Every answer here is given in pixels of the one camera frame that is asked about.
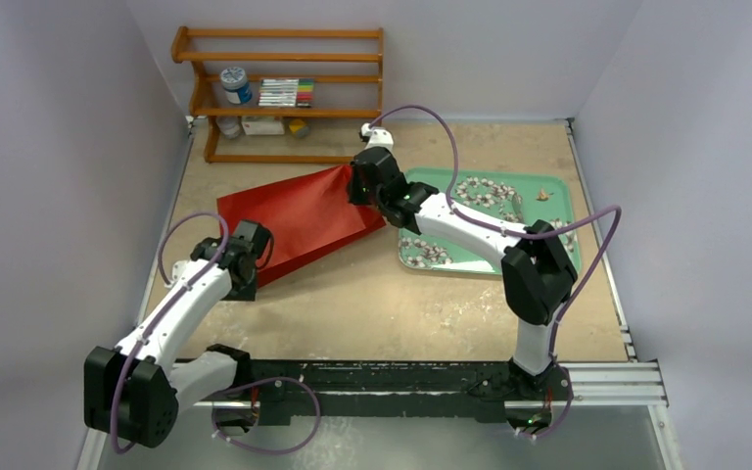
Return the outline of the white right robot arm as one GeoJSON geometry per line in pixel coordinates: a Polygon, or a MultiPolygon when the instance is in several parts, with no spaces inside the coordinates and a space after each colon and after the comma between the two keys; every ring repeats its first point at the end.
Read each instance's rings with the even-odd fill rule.
{"type": "Polygon", "coordinates": [[[554,324],[572,297],[578,272],[551,225],[509,222],[471,210],[423,182],[411,182],[384,147],[351,162],[349,200],[371,206],[396,228],[442,239],[499,270],[509,309],[518,319],[510,384],[532,399],[549,383],[554,324]]]}

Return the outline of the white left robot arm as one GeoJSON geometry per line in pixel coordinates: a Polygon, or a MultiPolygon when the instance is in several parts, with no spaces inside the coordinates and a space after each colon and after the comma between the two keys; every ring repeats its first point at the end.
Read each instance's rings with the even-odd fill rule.
{"type": "Polygon", "coordinates": [[[107,433],[117,454],[159,446],[178,415],[199,400],[216,392],[241,400],[252,390],[248,352],[215,344],[190,362],[177,362],[214,306],[255,299],[259,270],[274,248],[272,232],[258,222],[221,229],[176,265],[168,293],[147,318],[113,347],[96,347],[85,358],[84,423],[107,433]]]}

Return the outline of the green floral tray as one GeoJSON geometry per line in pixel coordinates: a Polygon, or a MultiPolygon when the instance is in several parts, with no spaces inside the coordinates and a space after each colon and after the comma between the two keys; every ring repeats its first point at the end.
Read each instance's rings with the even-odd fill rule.
{"type": "MultiPolygon", "coordinates": [[[[554,176],[462,169],[451,196],[470,209],[508,222],[549,222],[554,229],[576,219],[566,183],[554,176]]],[[[494,274],[484,259],[441,238],[399,233],[399,260],[411,269],[494,274]]]]}

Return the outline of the red paper bag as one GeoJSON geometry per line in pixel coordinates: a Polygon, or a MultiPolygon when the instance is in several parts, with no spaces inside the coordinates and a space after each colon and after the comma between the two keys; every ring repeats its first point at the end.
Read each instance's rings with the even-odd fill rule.
{"type": "Polygon", "coordinates": [[[241,220],[271,231],[271,261],[258,273],[264,287],[386,226],[382,215],[349,202],[348,165],[239,191],[216,200],[231,229],[241,220]]]}

